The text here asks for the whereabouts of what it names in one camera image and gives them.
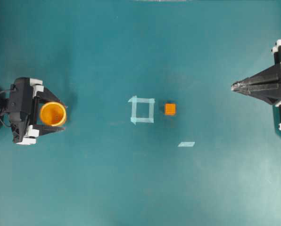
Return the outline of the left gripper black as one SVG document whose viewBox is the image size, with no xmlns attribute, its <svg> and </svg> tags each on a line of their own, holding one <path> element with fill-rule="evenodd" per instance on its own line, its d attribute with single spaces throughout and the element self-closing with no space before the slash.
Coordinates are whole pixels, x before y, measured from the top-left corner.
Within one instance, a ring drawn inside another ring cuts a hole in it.
<svg viewBox="0 0 281 226">
<path fill-rule="evenodd" d="M 63 107 L 66 106 L 43 86 L 43 81 L 25 77 L 17 78 L 11 85 L 8 98 L 8 119 L 15 144 L 33 145 L 36 143 L 36 137 L 65 130 L 63 127 L 43 124 L 29 125 L 30 118 L 33 116 L 34 97 L 39 98 L 43 103 L 57 102 Z"/>
</svg>

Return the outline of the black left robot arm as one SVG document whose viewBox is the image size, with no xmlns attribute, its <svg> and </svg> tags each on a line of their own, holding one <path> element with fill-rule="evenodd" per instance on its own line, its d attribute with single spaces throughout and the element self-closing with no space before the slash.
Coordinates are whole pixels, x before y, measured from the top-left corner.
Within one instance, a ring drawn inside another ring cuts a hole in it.
<svg viewBox="0 0 281 226">
<path fill-rule="evenodd" d="M 13 142 L 36 144 L 37 137 L 64 131 L 66 106 L 43 82 L 33 78 L 18 78 L 8 90 L 0 90 L 0 126 L 8 117 Z"/>
</svg>

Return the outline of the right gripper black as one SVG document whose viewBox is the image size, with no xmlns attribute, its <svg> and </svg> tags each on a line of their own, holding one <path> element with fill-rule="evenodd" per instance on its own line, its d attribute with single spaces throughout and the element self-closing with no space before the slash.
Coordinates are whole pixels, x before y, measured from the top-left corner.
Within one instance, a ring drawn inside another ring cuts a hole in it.
<svg viewBox="0 0 281 226">
<path fill-rule="evenodd" d="M 275 65 L 237 81 L 231 85 L 231 91 L 262 100 L 279 109 L 281 131 L 281 39 L 277 40 L 271 50 Z"/>
</svg>

